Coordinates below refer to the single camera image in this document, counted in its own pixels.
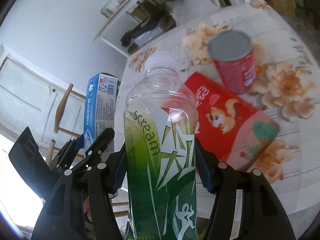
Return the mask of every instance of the cartoon squirrel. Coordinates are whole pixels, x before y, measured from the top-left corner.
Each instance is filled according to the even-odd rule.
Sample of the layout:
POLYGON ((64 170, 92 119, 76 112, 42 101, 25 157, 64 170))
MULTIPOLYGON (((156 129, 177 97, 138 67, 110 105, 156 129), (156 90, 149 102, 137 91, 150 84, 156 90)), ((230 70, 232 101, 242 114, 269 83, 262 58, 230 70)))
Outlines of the cartoon squirrel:
POLYGON ((206 114, 206 117, 208 118, 209 122, 214 127, 220 127, 222 133, 229 132, 236 124, 235 117, 237 115, 237 112, 235 109, 235 103, 238 103, 238 100, 232 98, 229 99, 225 104, 227 108, 227 113, 230 116, 226 116, 223 110, 218 109, 216 107, 211 107, 211 113, 206 114))

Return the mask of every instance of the bottle cap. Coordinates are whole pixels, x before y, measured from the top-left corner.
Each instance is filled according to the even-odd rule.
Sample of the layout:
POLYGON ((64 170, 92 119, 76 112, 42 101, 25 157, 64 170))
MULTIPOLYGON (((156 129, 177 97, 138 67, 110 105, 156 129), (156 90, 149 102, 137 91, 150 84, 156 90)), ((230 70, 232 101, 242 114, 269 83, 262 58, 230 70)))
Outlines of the bottle cap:
POLYGON ((159 66, 167 66, 179 72, 177 61, 164 50, 156 51, 146 60, 144 64, 144 71, 146 72, 159 66))

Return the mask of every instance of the metal screw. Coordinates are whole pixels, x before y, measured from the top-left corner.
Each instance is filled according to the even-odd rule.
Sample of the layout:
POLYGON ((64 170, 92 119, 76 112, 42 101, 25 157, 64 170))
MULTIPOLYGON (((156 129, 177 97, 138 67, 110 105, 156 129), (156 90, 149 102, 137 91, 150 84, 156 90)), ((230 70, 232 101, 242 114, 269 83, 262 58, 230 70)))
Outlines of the metal screw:
POLYGON ((226 167, 228 167, 228 165, 226 163, 221 162, 218 164, 218 167, 221 169, 225 169, 226 167))
POLYGON ((72 170, 66 170, 66 171, 64 171, 64 175, 66 175, 66 176, 71 175, 71 173, 72 173, 72 170))
POLYGON ((106 165, 105 163, 99 163, 99 164, 97 165, 98 169, 100 169, 100 170, 104 169, 106 166, 107 166, 107 165, 106 165))
POLYGON ((260 176, 261 175, 261 171, 258 170, 258 169, 254 169, 253 170, 253 174, 256 175, 256 176, 260 176))

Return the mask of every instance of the white door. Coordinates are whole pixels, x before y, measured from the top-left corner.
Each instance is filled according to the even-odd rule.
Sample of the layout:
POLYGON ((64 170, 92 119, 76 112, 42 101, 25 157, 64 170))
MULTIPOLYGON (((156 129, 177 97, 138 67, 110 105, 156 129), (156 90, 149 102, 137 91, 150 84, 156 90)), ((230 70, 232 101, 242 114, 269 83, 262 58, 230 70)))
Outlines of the white door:
MULTIPOLYGON (((19 136, 26 126, 39 146, 51 139, 61 148, 71 137, 53 132, 57 107, 65 91, 6 58, 0 69, 0 124, 19 136)), ((69 96, 60 127, 83 133, 84 100, 69 96)))

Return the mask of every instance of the plastic bottle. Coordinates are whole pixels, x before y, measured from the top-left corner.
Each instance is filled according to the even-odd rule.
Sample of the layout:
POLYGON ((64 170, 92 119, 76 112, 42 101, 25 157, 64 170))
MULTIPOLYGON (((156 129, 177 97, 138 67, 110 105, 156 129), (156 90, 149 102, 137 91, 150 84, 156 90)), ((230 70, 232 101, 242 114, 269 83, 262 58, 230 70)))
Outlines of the plastic bottle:
POLYGON ((196 99, 177 62, 157 51, 124 111, 129 217, 126 240, 197 240, 196 99))

